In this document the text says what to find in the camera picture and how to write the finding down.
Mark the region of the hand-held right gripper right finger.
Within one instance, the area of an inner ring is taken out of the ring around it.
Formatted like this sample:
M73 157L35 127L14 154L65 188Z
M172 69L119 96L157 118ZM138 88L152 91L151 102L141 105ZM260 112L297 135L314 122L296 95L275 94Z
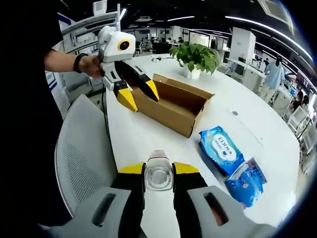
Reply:
M191 165L174 162L174 210L183 238L258 238L260 226L242 205L217 186L208 186Z

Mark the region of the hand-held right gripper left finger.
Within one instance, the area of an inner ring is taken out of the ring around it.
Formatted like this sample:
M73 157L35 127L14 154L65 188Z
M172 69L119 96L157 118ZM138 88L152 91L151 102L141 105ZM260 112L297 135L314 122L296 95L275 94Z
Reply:
M110 187L103 187L79 204L73 218L52 227L52 238L143 238L145 208L143 162L121 169Z

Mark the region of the person's left hand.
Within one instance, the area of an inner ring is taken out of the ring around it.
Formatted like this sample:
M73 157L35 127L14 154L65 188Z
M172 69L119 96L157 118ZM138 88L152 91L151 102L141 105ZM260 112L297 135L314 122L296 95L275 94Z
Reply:
M101 78L101 61L97 55L83 56L79 61L79 69L92 78Z

